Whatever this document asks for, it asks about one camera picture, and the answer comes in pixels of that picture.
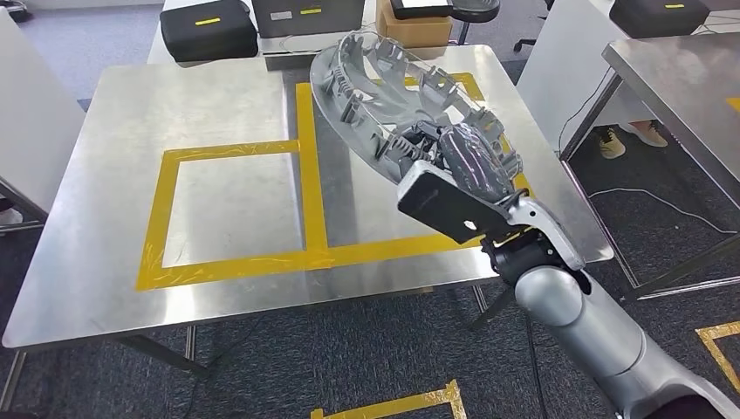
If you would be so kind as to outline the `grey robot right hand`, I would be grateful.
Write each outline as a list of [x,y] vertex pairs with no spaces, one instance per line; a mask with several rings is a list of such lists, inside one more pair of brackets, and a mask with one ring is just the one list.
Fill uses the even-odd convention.
[[495,149],[483,133],[467,123],[439,126],[438,149],[460,189],[488,203],[497,203],[515,188]]

